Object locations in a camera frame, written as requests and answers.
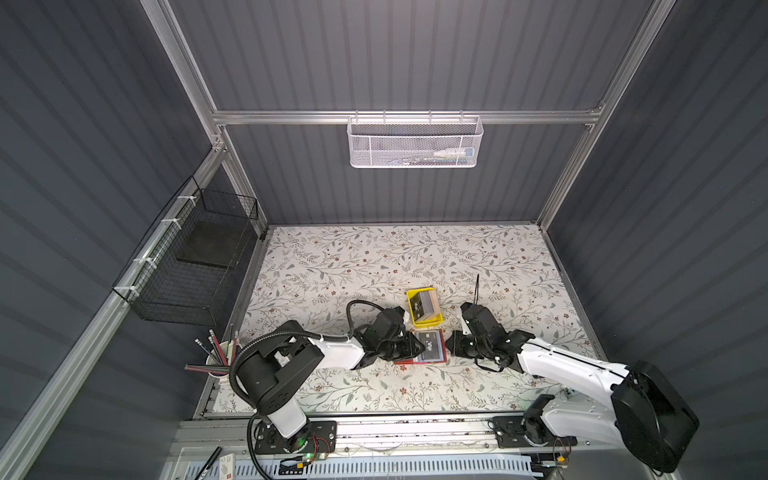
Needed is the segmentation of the red leather card holder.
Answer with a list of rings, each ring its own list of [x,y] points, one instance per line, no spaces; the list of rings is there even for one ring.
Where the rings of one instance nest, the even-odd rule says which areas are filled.
[[[397,361],[398,365],[431,365],[447,361],[445,340],[441,330],[420,330],[414,332],[425,350],[413,359]]]

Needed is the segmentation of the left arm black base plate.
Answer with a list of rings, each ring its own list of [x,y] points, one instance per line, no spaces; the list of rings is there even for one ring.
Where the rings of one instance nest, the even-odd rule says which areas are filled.
[[[261,423],[253,428],[255,452],[260,455],[333,453],[338,423],[310,420],[295,436],[285,439],[277,429]]]

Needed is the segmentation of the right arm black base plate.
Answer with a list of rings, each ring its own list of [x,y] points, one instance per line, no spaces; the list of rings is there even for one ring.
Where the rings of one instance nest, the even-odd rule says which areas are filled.
[[[528,419],[523,415],[494,416],[488,425],[500,448],[569,448],[578,444],[576,437],[556,437],[540,419]]]

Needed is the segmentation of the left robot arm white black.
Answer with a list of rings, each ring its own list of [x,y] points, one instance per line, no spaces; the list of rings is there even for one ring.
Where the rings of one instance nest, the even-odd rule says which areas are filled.
[[[303,447],[310,422],[296,394],[320,369],[361,370],[378,360],[413,360],[426,351],[405,327],[405,310],[355,299],[345,311],[349,331],[324,336],[287,321],[236,353],[229,368],[232,391],[257,418],[274,427],[291,449]]]

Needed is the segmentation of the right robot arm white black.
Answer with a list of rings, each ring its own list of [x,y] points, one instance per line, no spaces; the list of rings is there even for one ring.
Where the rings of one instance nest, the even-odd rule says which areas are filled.
[[[623,446],[659,474],[674,472],[700,426],[697,415],[653,364],[606,362],[556,347],[524,330],[507,331],[479,304],[461,306],[463,327],[446,342],[455,357],[488,371],[512,369],[565,387],[541,394],[513,432],[543,447],[574,437]]]

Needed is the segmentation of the black VIP credit card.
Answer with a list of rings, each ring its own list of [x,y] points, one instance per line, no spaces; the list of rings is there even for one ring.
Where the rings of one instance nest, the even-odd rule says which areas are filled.
[[[420,332],[419,339],[426,346],[421,354],[423,361],[437,361],[441,358],[439,335],[435,332]]]

